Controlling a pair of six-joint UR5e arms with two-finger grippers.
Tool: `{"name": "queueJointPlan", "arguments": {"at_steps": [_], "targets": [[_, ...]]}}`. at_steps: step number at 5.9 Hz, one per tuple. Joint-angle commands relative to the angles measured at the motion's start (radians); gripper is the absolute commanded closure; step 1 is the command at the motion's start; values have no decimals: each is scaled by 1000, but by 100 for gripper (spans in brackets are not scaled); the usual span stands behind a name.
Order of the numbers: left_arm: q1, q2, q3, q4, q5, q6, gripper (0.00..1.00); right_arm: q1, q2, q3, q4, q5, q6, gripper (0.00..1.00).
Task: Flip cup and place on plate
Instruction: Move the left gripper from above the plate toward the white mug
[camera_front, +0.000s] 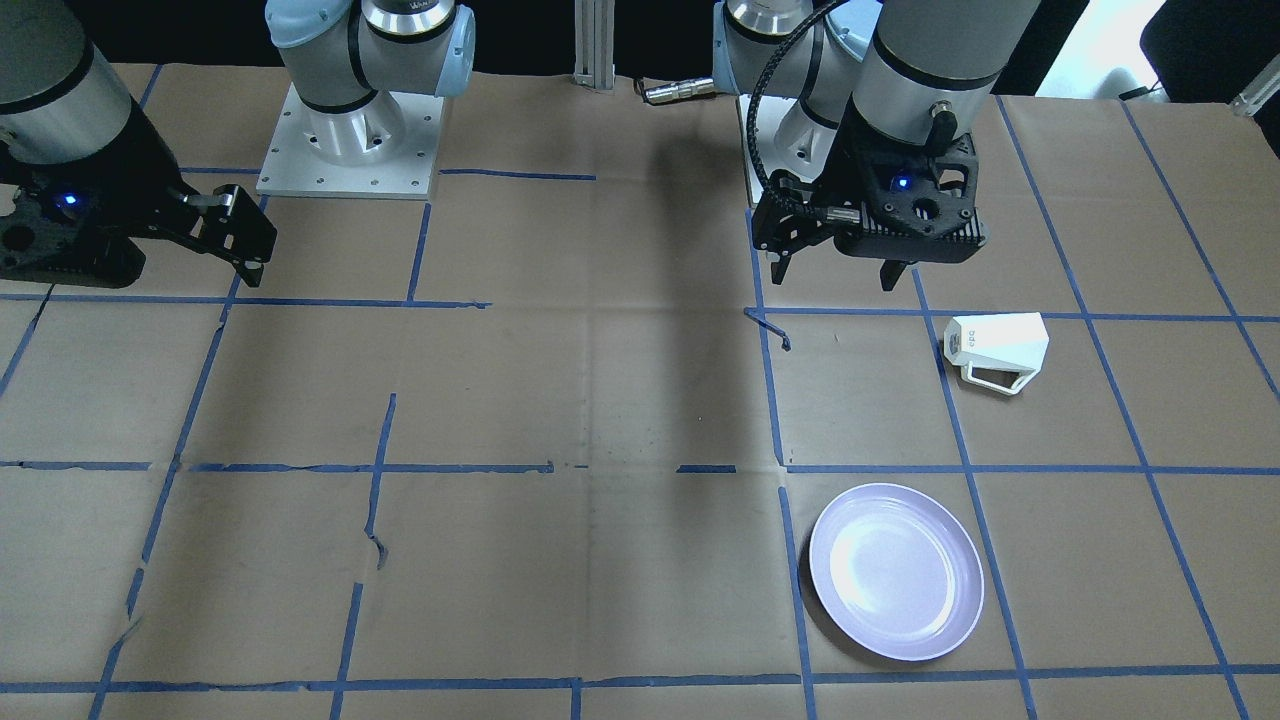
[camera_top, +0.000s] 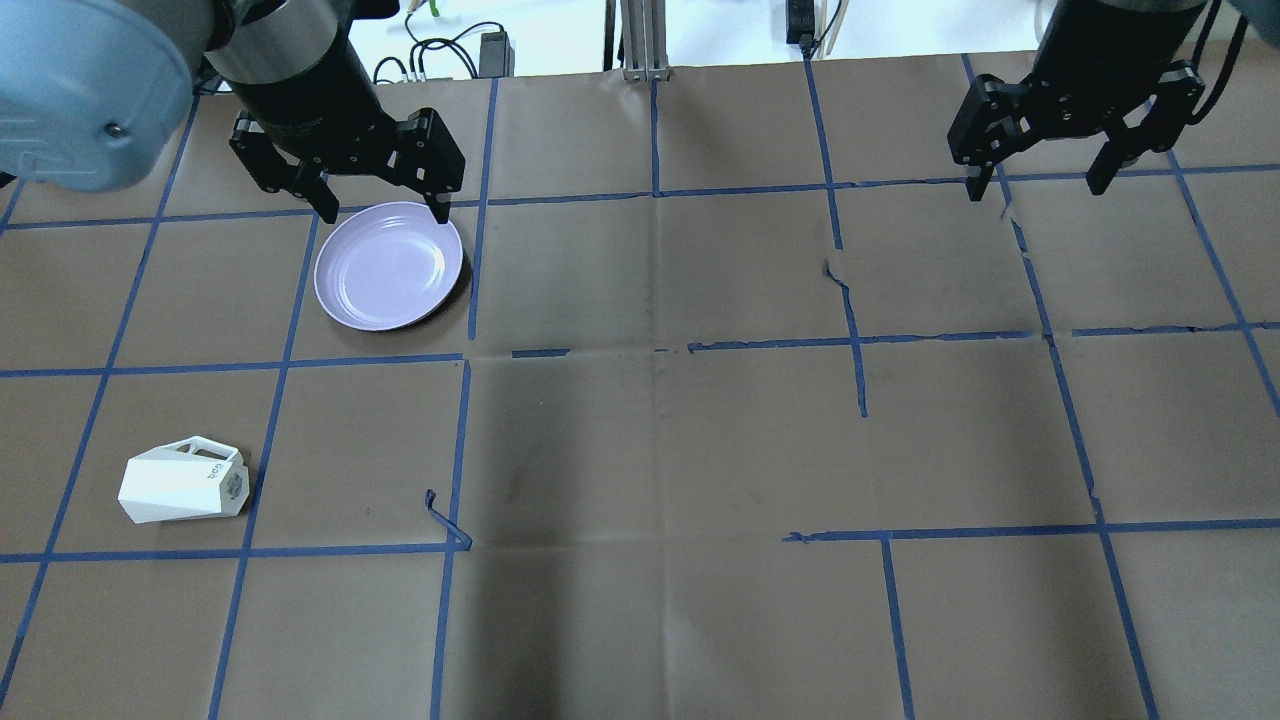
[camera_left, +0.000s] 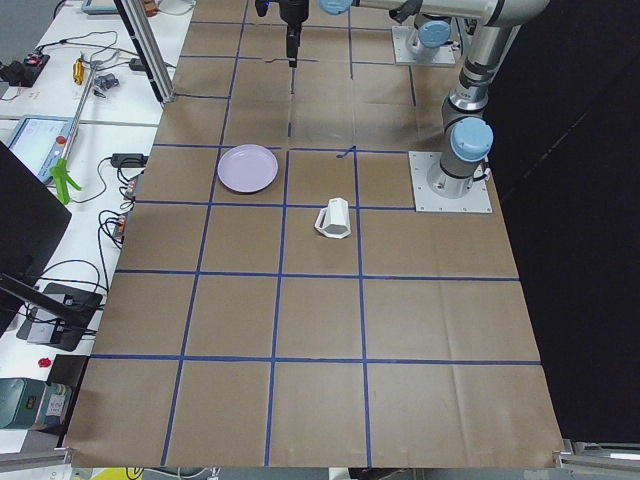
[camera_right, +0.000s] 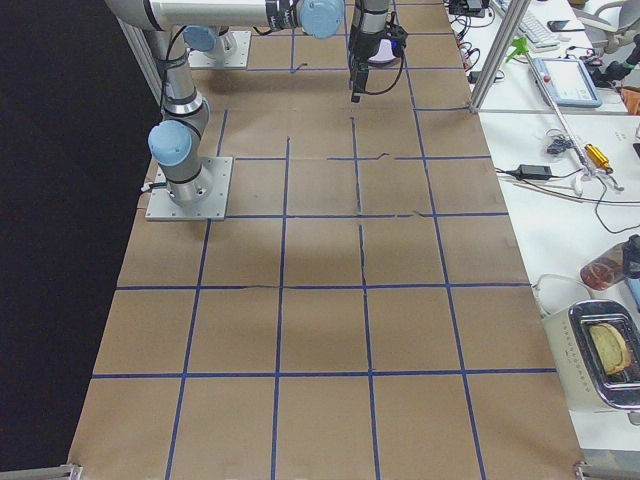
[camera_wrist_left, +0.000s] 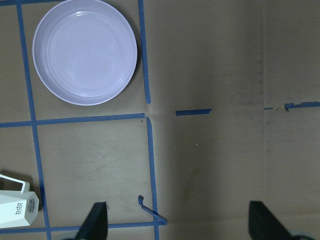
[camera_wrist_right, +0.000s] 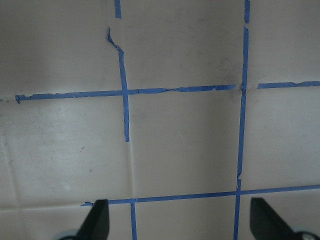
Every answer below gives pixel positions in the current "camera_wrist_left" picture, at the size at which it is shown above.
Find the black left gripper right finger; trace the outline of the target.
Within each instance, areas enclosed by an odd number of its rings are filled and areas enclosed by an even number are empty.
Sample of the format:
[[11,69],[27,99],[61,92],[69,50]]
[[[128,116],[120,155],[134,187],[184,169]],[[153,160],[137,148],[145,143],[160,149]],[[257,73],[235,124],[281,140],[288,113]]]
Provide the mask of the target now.
[[291,240],[292,235],[262,201],[250,201],[248,232],[252,240]]

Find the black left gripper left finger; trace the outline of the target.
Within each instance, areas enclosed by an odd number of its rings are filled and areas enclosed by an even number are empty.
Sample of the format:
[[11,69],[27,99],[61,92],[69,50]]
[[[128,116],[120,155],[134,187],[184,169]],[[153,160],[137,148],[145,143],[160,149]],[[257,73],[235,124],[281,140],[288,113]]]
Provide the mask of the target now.
[[106,240],[108,211],[106,202],[96,202],[75,236],[75,240]]

